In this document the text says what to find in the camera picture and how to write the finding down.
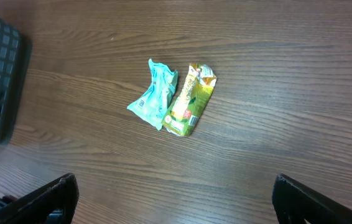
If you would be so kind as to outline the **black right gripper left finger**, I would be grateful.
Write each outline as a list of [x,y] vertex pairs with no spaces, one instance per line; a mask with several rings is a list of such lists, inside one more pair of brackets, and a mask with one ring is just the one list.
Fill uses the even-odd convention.
[[78,199],[76,177],[67,173],[21,198],[0,197],[0,224],[71,223]]

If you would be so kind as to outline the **teal snack packet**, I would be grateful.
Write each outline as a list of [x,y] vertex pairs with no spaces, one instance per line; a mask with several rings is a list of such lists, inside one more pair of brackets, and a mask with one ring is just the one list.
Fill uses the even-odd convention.
[[163,127],[162,119],[177,88],[178,71],[171,71],[167,65],[153,62],[151,58],[148,64],[151,84],[127,109],[160,131]]

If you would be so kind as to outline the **green snack packet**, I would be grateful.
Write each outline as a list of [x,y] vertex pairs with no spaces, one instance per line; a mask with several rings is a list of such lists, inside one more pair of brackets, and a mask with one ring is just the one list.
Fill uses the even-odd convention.
[[189,136],[203,113],[216,85],[217,76],[207,65],[191,63],[180,94],[173,101],[162,124],[170,133]]

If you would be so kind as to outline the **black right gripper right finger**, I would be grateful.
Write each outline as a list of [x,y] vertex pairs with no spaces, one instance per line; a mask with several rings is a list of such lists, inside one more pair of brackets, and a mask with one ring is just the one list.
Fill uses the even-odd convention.
[[285,174],[277,175],[272,204],[279,223],[352,223],[352,210]]

